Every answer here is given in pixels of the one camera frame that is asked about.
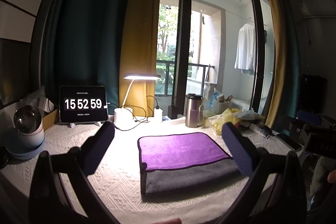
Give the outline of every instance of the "hand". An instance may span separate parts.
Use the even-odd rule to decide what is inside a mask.
[[[328,176],[328,182],[329,183],[336,183],[336,170],[333,170],[333,172],[330,172]]]
[[[154,224],[182,224],[182,221],[179,218],[174,218],[171,220],[163,221],[163,222],[158,222]]]

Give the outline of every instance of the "lamp head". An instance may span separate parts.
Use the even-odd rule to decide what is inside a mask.
[[[125,74],[124,76],[124,79],[131,79],[131,80],[156,80],[160,78],[161,75],[140,74],[140,73],[128,73]]]

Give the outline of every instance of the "table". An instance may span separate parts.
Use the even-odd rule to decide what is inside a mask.
[[[81,144],[98,130],[96,125],[68,126],[54,125],[45,132],[45,150],[51,154],[66,153],[72,146]],[[137,140],[148,135],[170,135],[192,132],[204,132],[229,152],[221,136],[215,135],[212,128],[187,128],[183,118],[162,123],[144,123],[131,131],[116,130],[112,141],[96,173],[88,177],[89,182],[105,206],[122,224],[154,223],[174,217],[180,217],[183,223],[202,223],[223,214],[236,199],[248,178],[225,182],[220,189],[214,186],[210,193],[187,197],[182,200],[161,203],[142,202],[140,195],[140,173]],[[256,147],[264,147],[270,153],[285,155],[290,150],[275,137],[265,139],[248,131],[243,134]],[[12,194],[21,193],[26,199],[33,176],[37,157],[1,170],[2,179],[11,181]],[[70,185],[69,179],[62,174],[63,183],[75,210],[85,215]],[[266,183],[269,187],[274,179],[270,175]]]

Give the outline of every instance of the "basket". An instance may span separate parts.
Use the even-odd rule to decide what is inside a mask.
[[[211,110],[215,112],[216,114],[222,114],[224,110],[226,110],[227,108],[231,108],[231,107],[232,107],[232,102],[221,102],[220,103],[218,101],[213,100]]]

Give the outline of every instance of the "smartphone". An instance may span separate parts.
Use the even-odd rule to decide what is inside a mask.
[[[277,134],[277,137],[279,137],[280,139],[282,139],[286,144],[288,144],[294,150],[298,150],[298,149],[302,148],[302,146],[300,144],[298,144],[297,142],[295,142],[293,139],[291,139],[285,133],[279,133],[279,134]]]

